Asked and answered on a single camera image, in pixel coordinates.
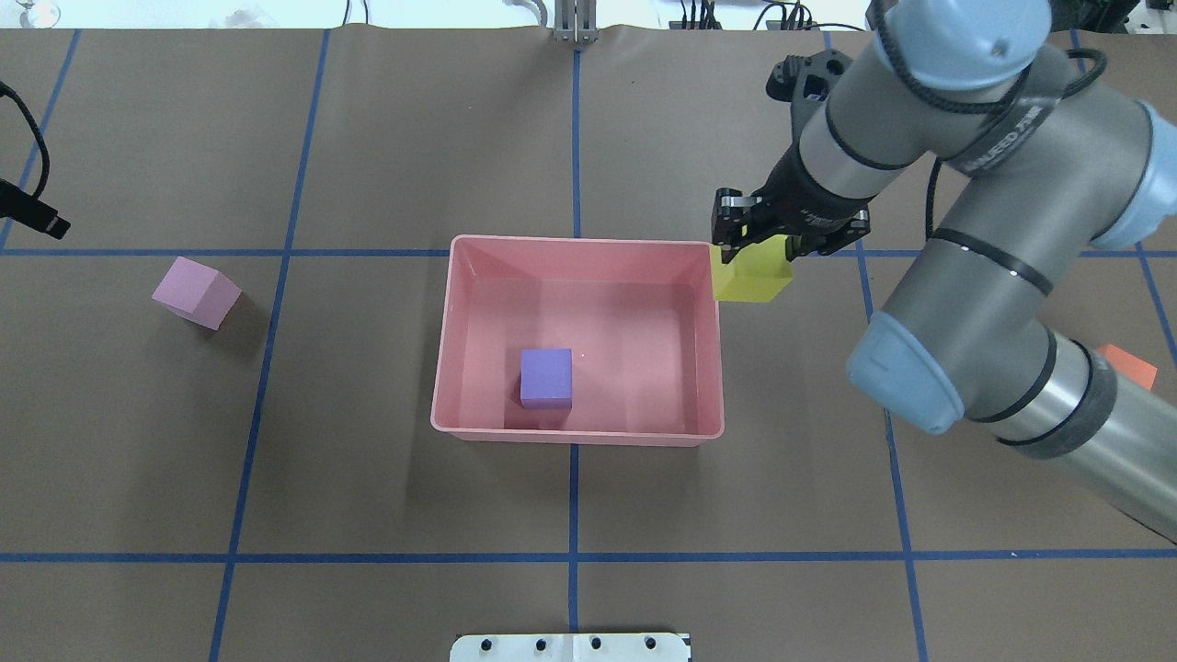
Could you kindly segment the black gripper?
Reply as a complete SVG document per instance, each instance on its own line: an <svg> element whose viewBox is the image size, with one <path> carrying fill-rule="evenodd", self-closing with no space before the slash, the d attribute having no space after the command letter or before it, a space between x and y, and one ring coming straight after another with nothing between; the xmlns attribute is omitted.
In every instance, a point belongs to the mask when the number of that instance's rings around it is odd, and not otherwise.
<svg viewBox="0 0 1177 662"><path fill-rule="evenodd" d="M739 188L714 190L711 245L718 249L719 263L729 265L749 244L769 237L806 239L836 234L869 201L870 197L847 198L829 192L810 176L799 148L790 147L753 196Z"/></svg>

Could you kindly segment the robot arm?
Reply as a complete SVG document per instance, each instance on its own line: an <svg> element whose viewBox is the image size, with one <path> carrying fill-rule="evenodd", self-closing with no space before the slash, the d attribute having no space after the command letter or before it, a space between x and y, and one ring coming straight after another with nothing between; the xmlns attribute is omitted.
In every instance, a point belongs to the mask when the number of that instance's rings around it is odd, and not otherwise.
<svg viewBox="0 0 1177 662"><path fill-rule="evenodd" d="M1038 317L1080 251L1173 217L1173 124L1100 81L1102 51L1048 42L1046 1L869 14L871 45L837 64L769 180L714 194L714 263L773 237L786 260L838 252L936 155L967 186L871 315L849 380L930 435L971 421L1173 539L1173 405Z"/></svg>

